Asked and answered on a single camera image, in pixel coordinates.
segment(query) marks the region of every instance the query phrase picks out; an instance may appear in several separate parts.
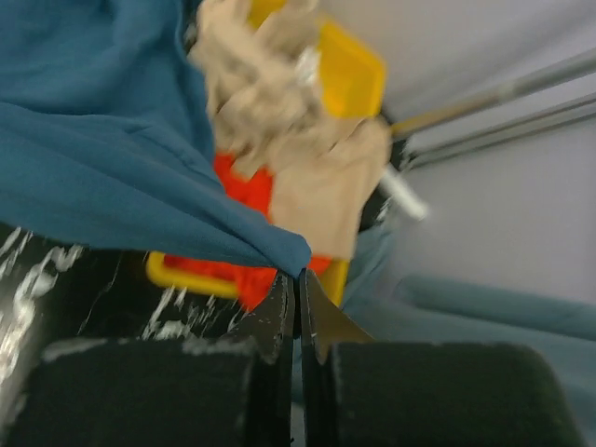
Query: yellow container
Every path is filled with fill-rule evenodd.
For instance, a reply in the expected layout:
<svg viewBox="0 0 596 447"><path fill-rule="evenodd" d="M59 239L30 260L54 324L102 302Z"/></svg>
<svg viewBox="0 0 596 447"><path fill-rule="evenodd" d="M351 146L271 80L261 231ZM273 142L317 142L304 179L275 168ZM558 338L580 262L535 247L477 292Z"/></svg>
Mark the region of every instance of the yellow container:
<svg viewBox="0 0 596 447"><path fill-rule="evenodd" d="M249 22L256 28L285 0L252 0ZM376 116L381 110L383 60L326 15L320 17L319 78L323 100L335 116Z"/></svg>
<svg viewBox="0 0 596 447"><path fill-rule="evenodd" d="M285 0L252 0L250 23L258 27ZM323 100L335 116L375 116L381 109L386 68L383 60L327 16L320 17L319 78ZM164 266L164 254L150 253L147 276L158 286L187 288L203 294L236 299L236 284L201 277ZM344 295L349 261L333 260L319 279L330 300L339 305Z"/></svg>
<svg viewBox="0 0 596 447"><path fill-rule="evenodd" d="M168 268L164 265L164 257L164 253L152 251L149 253L145 265L147 277L157 286L186 288L196 293L215 295L219 298L232 300L238 297L238 289L235 283ZM348 261L334 260L325 273L318 278L327 296L329 296L335 305L339 305L342 302L348 267Z"/></svg>

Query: red cloth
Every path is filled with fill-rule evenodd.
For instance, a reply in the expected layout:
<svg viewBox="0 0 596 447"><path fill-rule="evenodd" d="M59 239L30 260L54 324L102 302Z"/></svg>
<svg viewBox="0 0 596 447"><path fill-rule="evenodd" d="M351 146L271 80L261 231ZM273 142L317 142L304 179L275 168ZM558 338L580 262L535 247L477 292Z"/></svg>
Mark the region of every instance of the red cloth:
<svg viewBox="0 0 596 447"><path fill-rule="evenodd" d="M225 192L234 200L253 210L258 210L269 219L268 211L273 177L266 169L260 169L250 180L244 181L232 172L233 164L234 159L231 156L217 155L215 157L215 172L220 178ZM331 261L330 258L313 257L308 267L320 274L327 269ZM168 268L197 273L201 276L235 282L239 290L238 300L249 311L259 305L265 298L276 275L275 268L244 267L172 255L165 256L164 265Z"/></svg>

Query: crumpled cloth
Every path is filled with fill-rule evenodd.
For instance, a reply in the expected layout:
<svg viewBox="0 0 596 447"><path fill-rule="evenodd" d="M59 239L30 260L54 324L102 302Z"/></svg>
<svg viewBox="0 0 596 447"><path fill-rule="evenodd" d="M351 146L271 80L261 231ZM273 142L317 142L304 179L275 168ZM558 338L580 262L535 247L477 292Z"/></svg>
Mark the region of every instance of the crumpled cloth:
<svg viewBox="0 0 596 447"><path fill-rule="evenodd" d="M205 0L189 52L202 68L218 151L250 178L275 174L273 224L298 233L315 253L352 257L359 216L389 158L386 124L337 118L318 82L296 65L318 42L317 0L289 0L253 31L251 0Z"/></svg>
<svg viewBox="0 0 596 447"><path fill-rule="evenodd" d="M231 156L217 155L215 157L215 172L222 182L225 192L234 200L267 217L273 187L271 175L266 169L259 169L250 180L244 181L232 171L233 163L234 160ZM332 260L329 258L313 256L308 263L308 268L319 275L325 272L331 262ZM234 282L238 289L238 301L249 312L267 296L277 273L275 268L245 267L171 255L164 257L164 266Z"/></svg>
<svg viewBox="0 0 596 447"><path fill-rule="evenodd" d="M0 221L95 248L297 275L304 239L228 198L183 0L20 0L0 14Z"/></svg>

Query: metal pole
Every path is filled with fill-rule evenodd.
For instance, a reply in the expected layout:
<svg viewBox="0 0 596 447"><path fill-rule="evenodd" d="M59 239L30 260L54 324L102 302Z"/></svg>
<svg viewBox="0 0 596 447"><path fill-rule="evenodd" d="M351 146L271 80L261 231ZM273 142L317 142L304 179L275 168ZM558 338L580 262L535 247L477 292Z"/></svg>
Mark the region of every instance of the metal pole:
<svg viewBox="0 0 596 447"><path fill-rule="evenodd" d="M596 72L596 48L498 87L489 88L463 101L396 123L391 126L391 131L394 138L405 138L417 131L513 101L594 72Z"/></svg>
<svg viewBox="0 0 596 447"><path fill-rule="evenodd" d="M596 93L550 107L542 112L513 119L463 138L416 149L405 156L403 168L404 170L419 168L429 163L591 119L594 116L596 116Z"/></svg>

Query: gray wall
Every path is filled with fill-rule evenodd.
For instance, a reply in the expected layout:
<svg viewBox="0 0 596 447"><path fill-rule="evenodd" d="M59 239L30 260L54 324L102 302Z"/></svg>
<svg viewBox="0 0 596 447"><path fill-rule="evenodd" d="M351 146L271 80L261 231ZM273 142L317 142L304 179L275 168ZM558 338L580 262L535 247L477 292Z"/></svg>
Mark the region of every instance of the gray wall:
<svg viewBox="0 0 596 447"><path fill-rule="evenodd" d="M398 117L596 47L590 0L327 0L387 60ZM415 135L425 147L596 92L596 76ZM388 282L412 272L596 303L596 122L407 175L430 204L401 222Z"/></svg>

